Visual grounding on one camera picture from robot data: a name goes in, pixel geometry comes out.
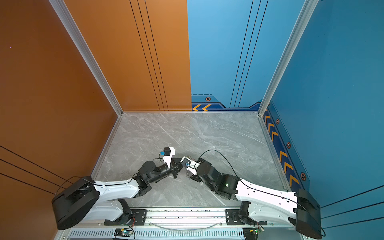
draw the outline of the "marble floor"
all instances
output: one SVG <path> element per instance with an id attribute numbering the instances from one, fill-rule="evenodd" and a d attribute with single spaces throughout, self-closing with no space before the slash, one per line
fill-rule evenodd
<path id="1" fill-rule="evenodd" d="M 96 180 L 130 179 L 141 165 L 157 158 L 164 147 L 175 157 L 197 159 L 209 149 L 220 151 L 237 175 L 265 187 L 284 190 L 256 113 L 124 113 Z M 225 159 L 214 151 L 204 159 L 219 172 L 233 174 Z M 155 160 L 157 166 L 163 164 Z M 131 207 L 239 206 L 211 192 L 202 182 L 187 178 L 183 168 L 151 183 L 146 195 L 127 199 Z"/>

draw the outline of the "ventilation grille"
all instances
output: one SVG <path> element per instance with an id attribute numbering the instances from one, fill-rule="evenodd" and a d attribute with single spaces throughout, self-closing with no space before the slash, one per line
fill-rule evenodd
<path id="1" fill-rule="evenodd" d="M 69 239 L 113 239 L 115 228 L 74 228 Z M 135 229 L 135 240 L 157 239 L 244 239 L 242 228 L 214 228 L 205 231 L 172 231 L 158 228 Z"/>
<path id="2" fill-rule="evenodd" d="M 70 238 L 113 238 L 115 230 L 108 228 L 107 230 L 101 230 L 97 228 L 74 228 L 71 230 Z"/>

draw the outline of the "blue wall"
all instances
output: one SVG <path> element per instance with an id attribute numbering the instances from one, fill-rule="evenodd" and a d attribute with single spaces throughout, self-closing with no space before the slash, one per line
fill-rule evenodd
<path id="1" fill-rule="evenodd" d="M 225 107 L 249 107 L 260 101 L 304 0 L 271 0 L 268 5 L 267 0 L 254 0 L 253 5 L 251 0 L 187 3 L 192 95 L 213 95 Z"/>
<path id="2" fill-rule="evenodd" d="M 381 186 L 384 1 L 319 1 L 273 96 L 320 205 Z M 384 188 L 322 208 L 322 217 L 384 201 Z M 384 204 L 329 217 L 384 216 Z M 384 220 L 329 228 L 327 239 L 383 239 Z"/>

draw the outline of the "yellow chevron stripe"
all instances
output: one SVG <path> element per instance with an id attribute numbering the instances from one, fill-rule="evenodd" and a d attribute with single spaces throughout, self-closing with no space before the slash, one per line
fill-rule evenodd
<path id="1" fill-rule="evenodd" d="M 280 162 L 281 162 L 281 156 L 286 156 L 286 157 L 288 157 L 287 154 L 286 154 L 285 152 L 280 151 Z"/>
<path id="2" fill-rule="evenodd" d="M 211 104 L 208 104 L 207 106 L 203 107 L 203 110 L 208 112 L 207 107 L 211 106 Z"/>
<path id="3" fill-rule="evenodd" d="M 290 169 L 293 170 L 292 166 L 289 165 L 287 162 L 285 162 L 285 163 L 284 163 L 284 172 L 285 172 L 285 174 L 287 174 L 287 167 L 289 167 Z"/>
<path id="4" fill-rule="evenodd" d="M 201 104 L 198 104 L 198 105 L 196 105 L 194 108 L 192 108 L 193 110 L 195 110 L 196 112 L 198 112 L 198 110 L 196 109 L 196 108 L 198 108 L 198 107 L 200 107 L 201 106 Z"/>
<path id="5" fill-rule="evenodd" d="M 299 180 L 297 180 L 294 176 L 292 175 L 289 175 L 289 185 L 292 187 L 292 180 L 294 180 L 295 182 L 297 182 L 297 184 L 300 184 L 299 183 Z"/>
<path id="6" fill-rule="evenodd" d="M 272 131 L 272 142 L 273 142 L 273 136 L 274 136 L 274 135 L 279 136 L 279 135 L 277 134 L 277 132 Z"/>
<path id="7" fill-rule="evenodd" d="M 270 116 L 265 116 L 265 125 L 266 125 L 266 119 L 267 119 L 267 118 L 271 119 Z"/>
<path id="8" fill-rule="evenodd" d="M 271 132 L 271 127 L 274 127 L 272 123 L 268 123 L 268 132 Z"/>

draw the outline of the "orange wall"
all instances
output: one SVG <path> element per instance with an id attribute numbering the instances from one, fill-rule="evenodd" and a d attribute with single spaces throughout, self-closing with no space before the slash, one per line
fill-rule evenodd
<path id="1" fill-rule="evenodd" d="M 186 0 L 65 0 L 124 111 L 191 110 Z"/>
<path id="2" fill-rule="evenodd" d="M 0 32 L 0 145 L 66 179 L 91 174 L 117 116 L 49 1 L 2 1 Z M 2 148 L 0 159 L 64 182 Z M 3 161 L 0 173 L 57 190 Z M 53 194 L 3 175 L 0 189 L 1 239 L 54 236 Z"/>

